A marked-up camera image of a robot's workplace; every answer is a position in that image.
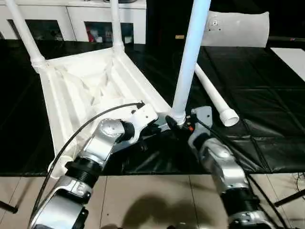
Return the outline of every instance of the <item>pipe end cap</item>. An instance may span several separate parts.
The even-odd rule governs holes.
[[[225,111],[222,111],[219,117],[226,127],[233,126],[239,121],[239,116],[233,109],[227,109]]]

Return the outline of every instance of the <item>metal bracket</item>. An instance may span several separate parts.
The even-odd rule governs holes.
[[[191,113],[196,114],[197,118],[206,124],[208,127],[212,127],[212,108],[210,106],[201,106],[191,110]],[[202,133],[207,133],[210,135],[210,131],[206,129],[204,126],[200,125],[200,123],[195,123],[195,130],[192,135],[189,137],[187,143],[189,144],[191,150],[198,156],[199,152],[194,146],[195,139],[201,135]]]

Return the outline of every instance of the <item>black plastic sheet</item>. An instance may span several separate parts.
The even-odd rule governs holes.
[[[38,46],[47,59],[105,48],[88,42]],[[43,176],[54,152],[40,78],[20,41],[0,41],[0,49],[0,175]],[[183,49],[135,45],[126,53],[171,105]],[[213,129],[239,145],[234,152],[246,172],[305,171],[305,82],[268,48],[205,47],[198,63],[241,120],[224,127],[196,77],[186,110],[212,106]],[[166,131],[113,154],[103,174],[201,173],[187,144]]]

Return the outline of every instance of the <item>floor tile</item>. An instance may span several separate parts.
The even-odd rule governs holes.
[[[297,192],[295,183],[297,174],[271,174],[268,178],[277,199],[283,199]],[[304,177],[299,179],[298,185],[300,190],[305,188]],[[286,203],[282,207],[293,228],[305,228],[305,200],[303,198]]]
[[[200,229],[227,229],[227,214],[211,175],[191,175]]]
[[[43,178],[21,178],[10,204],[18,205],[16,214],[5,212],[0,229],[27,228],[34,200],[42,185]]]
[[[102,229],[197,226],[188,176],[108,177]]]
[[[85,229],[100,229],[106,177],[100,177],[93,188],[93,195],[85,206],[89,211]]]
[[[0,200],[9,203],[16,189],[19,177],[0,177]],[[0,222],[3,218],[4,210],[0,209]]]
[[[258,185],[263,189],[265,194],[269,197],[271,202],[276,202],[278,200],[278,197],[275,193],[274,187],[271,185],[270,180],[267,175],[265,174],[258,174],[258,175],[252,175],[252,177],[256,180]],[[272,210],[272,208],[269,206],[267,201],[265,200],[264,196],[258,191],[256,186],[252,184],[252,188],[254,190],[254,193],[259,197],[261,200],[261,206],[264,208],[264,210],[267,212],[268,215],[270,215],[274,221],[279,225],[282,226],[280,220],[276,216],[275,212]],[[286,224],[290,226],[289,220],[287,218],[287,215],[285,214],[285,211],[282,207],[277,208],[278,212],[281,214],[281,216],[284,218]]]
[[[16,214],[5,212],[0,229],[27,228],[35,198],[43,183],[42,177],[22,178],[16,188],[10,204],[19,205],[19,211]],[[94,194],[90,199],[86,209],[89,216],[86,220],[85,229],[100,229],[102,214],[102,202],[105,191],[106,177],[100,177],[93,191]],[[56,180],[51,179],[46,187],[43,198],[55,185]]]

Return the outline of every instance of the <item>white plastic pipe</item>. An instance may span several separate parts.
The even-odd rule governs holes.
[[[14,24],[19,32],[19,35],[25,45],[25,48],[27,49],[29,55],[30,55],[30,60],[32,62],[33,67],[39,67],[40,64],[45,63],[45,59],[43,55],[40,53],[33,37],[32,34],[28,28],[27,23],[25,22],[24,18],[21,15],[21,12],[15,3],[14,0],[5,0],[6,5],[9,8]]]
[[[217,89],[214,87],[212,82],[206,76],[204,71],[201,67],[196,63],[195,66],[195,73],[198,76],[201,84],[203,85],[204,89],[206,90],[207,94],[209,95],[210,99],[212,100],[214,106],[216,107],[217,111],[219,112],[219,117],[222,123],[225,126],[233,126],[239,121],[239,116],[235,112],[235,110],[231,109],[225,100],[221,97]]]
[[[205,22],[211,0],[194,0],[190,24],[184,46],[184,52],[170,116],[178,125],[185,122],[185,107],[189,96],[195,64],[203,38]]]
[[[111,15],[112,15],[112,32],[113,32],[113,49],[116,54],[124,51],[124,44],[122,41],[121,23],[119,15],[118,0],[111,0]]]

